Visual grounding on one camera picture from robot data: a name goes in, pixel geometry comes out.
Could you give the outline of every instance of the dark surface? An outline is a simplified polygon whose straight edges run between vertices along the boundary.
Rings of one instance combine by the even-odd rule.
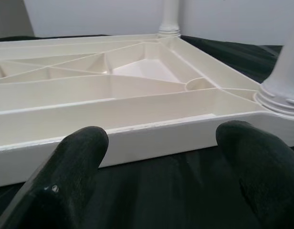
[[[216,140],[262,228],[294,229],[294,151],[240,121],[221,124]]]
[[[276,62],[258,46],[182,38],[258,82]],[[96,177],[84,228],[260,228],[217,147],[106,167]],[[0,187],[0,195],[9,190],[0,213],[20,187]]]
[[[16,194],[0,229],[80,229],[108,145],[95,126],[65,137]]]

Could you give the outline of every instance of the white cylindrical post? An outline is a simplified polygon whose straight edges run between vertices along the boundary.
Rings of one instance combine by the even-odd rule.
[[[273,111],[294,116],[294,31],[255,100]]]
[[[159,35],[162,37],[180,36],[178,25],[179,0],[163,0],[163,21],[159,29]]]

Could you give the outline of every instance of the white plastic tray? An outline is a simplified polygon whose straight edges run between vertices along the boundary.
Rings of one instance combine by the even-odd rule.
[[[25,181],[89,125],[109,134],[102,167],[215,146],[228,120],[294,146],[294,118],[256,103],[259,87],[179,38],[0,42],[0,186]]]

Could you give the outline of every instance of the black cloth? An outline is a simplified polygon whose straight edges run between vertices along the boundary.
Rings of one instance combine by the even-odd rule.
[[[259,46],[182,39],[258,82],[277,59]],[[21,185],[0,187],[0,214]],[[87,229],[260,228],[217,147],[101,168],[95,190]]]

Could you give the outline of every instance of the gray wall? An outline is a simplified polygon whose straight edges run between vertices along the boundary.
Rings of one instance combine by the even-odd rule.
[[[0,0],[0,38],[33,36],[23,0]]]

